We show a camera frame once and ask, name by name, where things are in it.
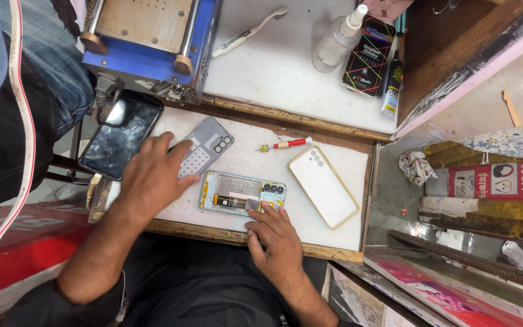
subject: gray phone back panel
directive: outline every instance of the gray phone back panel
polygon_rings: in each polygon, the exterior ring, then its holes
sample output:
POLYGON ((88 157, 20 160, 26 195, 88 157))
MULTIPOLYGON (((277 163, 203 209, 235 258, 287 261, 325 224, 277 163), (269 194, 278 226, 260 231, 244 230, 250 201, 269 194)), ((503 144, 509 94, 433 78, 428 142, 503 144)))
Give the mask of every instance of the gray phone back panel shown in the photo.
POLYGON ((193 141, 193 146, 181 163, 179 178, 204 173, 234 141, 233 135, 211 116, 207 116, 185 140, 193 141))

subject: glue tube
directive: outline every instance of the glue tube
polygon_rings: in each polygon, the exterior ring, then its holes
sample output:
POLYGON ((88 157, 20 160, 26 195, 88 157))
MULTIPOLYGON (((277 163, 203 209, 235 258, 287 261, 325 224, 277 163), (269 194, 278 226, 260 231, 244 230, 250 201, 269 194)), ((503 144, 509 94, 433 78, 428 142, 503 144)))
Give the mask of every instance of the glue tube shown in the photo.
POLYGON ((393 61, 385 76, 385 84, 381 99, 381 115, 395 121, 399 106, 399 87, 403 80, 403 62, 399 60, 399 51, 395 51, 393 61))

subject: hand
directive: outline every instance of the hand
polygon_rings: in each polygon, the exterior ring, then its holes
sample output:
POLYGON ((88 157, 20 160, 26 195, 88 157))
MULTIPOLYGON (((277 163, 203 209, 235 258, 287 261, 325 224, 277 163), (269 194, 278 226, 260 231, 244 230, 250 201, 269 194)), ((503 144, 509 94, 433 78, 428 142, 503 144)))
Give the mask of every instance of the hand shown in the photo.
POLYGON ((267 215, 254 209, 248 211, 257 220, 245 224, 248 229, 249 252, 256 267, 283 294, 306 277, 301 264, 301 241, 283 206, 276 211, 265 201, 261 203, 267 215), (267 244, 265 251, 258 240, 258 234, 267 244))
POLYGON ((177 179, 181 162, 193 142, 179 142, 167 154, 173 137, 168 131, 143 142, 141 150, 126 165, 120 195, 110 206, 110 211, 114 208, 125 212, 124 216, 141 230, 187 187, 200 181, 199 175, 177 179))

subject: screwdriver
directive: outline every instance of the screwdriver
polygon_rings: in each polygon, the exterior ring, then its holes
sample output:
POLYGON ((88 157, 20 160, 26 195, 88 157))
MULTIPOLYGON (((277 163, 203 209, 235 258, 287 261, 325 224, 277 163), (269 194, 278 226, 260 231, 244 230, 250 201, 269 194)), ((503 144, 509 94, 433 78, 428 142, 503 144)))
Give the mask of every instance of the screwdriver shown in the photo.
POLYGON ((302 145, 302 144, 312 144, 312 138, 311 137, 299 138, 299 139, 294 140, 294 141, 285 141, 285 142, 276 143, 276 144, 274 144, 272 146, 264 144, 264 145, 261 146, 261 148, 256 149, 256 151, 259 150, 261 152, 268 152, 268 151, 270 151, 271 148, 283 149, 283 148, 293 147, 294 145, 302 145))

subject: white tabletop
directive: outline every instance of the white tabletop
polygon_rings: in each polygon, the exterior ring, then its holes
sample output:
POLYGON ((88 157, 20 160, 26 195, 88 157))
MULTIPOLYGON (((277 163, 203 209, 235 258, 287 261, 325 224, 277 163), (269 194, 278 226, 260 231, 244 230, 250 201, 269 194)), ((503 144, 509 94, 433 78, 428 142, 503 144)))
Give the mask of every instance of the white tabletop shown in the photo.
POLYGON ((339 16, 353 10, 352 0, 224 0, 213 49, 257 26, 256 35, 228 54, 213 58, 205 93, 262 107, 281 109, 346 126, 392 134, 396 122, 380 115, 380 99, 367 98, 340 84, 345 62, 331 73, 314 68, 311 52, 339 16))
MULTIPOLYGON (((173 144, 185 138, 206 115, 181 109, 166 107, 157 122, 152 135, 165 131, 175 134, 173 144)), ((288 190, 284 207, 288 211, 293 226, 302 242, 322 246, 336 247, 358 251, 361 242, 362 210, 364 193, 364 175, 366 173, 368 154, 330 144, 318 145, 328 161, 332 164, 343 183, 360 205, 360 212, 345 222, 337 230, 331 230, 320 218, 320 215, 306 197, 300 185, 288 171, 288 162, 309 145, 300 145, 288 149, 273 150, 267 153, 255 151, 262 143, 274 144, 283 139, 273 131, 244 123, 216 118, 229 132, 235 142, 223 152, 222 156, 211 164, 209 169, 237 175, 273 180, 287 185, 288 190)), ((120 191, 120 183, 114 182, 108 199, 111 203, 120 191)), ((250 218, 230 213, 203 210, 198 207, 202 182, 192 185, 169 207, 160 212, 156 218, 193 225, 245 232, 243 224, 250 218)))

